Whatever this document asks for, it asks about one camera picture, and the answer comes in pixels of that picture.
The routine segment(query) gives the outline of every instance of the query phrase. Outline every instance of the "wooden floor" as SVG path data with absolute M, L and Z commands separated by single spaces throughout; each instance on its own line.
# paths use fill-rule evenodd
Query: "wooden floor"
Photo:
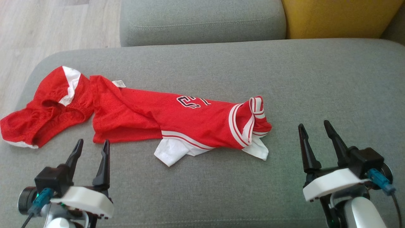
M 119 47 L 120 7 L 120 0 L 0 0 L 0 118 L 45 57 Z

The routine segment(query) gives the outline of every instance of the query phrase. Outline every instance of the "blue cable connector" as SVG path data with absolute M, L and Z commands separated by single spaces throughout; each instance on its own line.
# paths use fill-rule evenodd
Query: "blue cable connector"
M 394 186 L 390 184 L 390 181 L 378 170 L 374 168 L 370 169 L 367 176 L 374 184 L 378 185 L 387 196 L 395 192 Z
M 28 214 L 33 214 L 33 217 L 37 217 L 41 214 L 42 208 L 50 202 L 53 197 L 53 190 L 50 188 L 44 188 L 37 198 L 32 202 L 32 206 L 28 210 Z

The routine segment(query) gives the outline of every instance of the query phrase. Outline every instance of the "clothing tag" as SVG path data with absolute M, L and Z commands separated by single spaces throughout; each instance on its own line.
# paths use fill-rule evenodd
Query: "clothing tag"
M 126 86 L 122 80 L 112 81 L 112 83 L 118 88 L 126 88 Z

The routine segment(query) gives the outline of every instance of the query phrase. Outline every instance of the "gray couch cushion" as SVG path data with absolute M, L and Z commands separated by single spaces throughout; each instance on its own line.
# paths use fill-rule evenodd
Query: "gray couch cushion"
M 121 46 L 284 39 L 280 0 L 123 0 Z
M 304 123 L 323 167 L 335 166 L 323 120 L 348 146 L 372 147 L 394 173 L 405 213 L 405 47 L 373 39 L 281 40 L 168 45 L 61 52 L 43 60 L 17 105 L 32 99 L 54 68 L 70 66 L 89 76 L 123 80 L 128 87 L 243 102 L 262 95 L 273 130 L 262 140 L 267 161 L 233 149 L 185 156 L 168 168 L 154 157 L 159 140 L 111 145 L 115 217 L 98 227 L 325 227 L 319 202 L 305 202 L 298 125 Z M 0 144 L 3 227 L 24 216 L 17 197 L 45 166 L 64 162 L 85 140 L 76 185 L 89 185 L 102 145 L 93 144 L 91 121 L 69 128 L 38 150 Z M 372 191 L 388 227 L 397 226 L 392 200 Z M 30 227 L 40 227 L 33 219 Z

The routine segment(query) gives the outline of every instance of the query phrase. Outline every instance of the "yellow pillow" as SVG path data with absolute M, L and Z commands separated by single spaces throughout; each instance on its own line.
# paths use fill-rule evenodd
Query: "yellow pillow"
M 282 0 L 287 38 L 379 38 L 403 1 Z

